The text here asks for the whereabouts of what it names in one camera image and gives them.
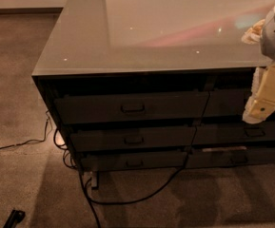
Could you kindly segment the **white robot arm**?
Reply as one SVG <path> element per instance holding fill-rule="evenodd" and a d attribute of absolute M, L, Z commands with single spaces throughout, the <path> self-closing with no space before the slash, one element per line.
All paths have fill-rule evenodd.
<path fill-rule="evenodd" d="M 245 44 L 259 44 L 264 56 L 272 60 L 253 74 L 251 95 L 243 113 L 243 121 L 259 124 L 275 111 L 275 5 L 266 18 L 254 24 L 242 37 Z"/>

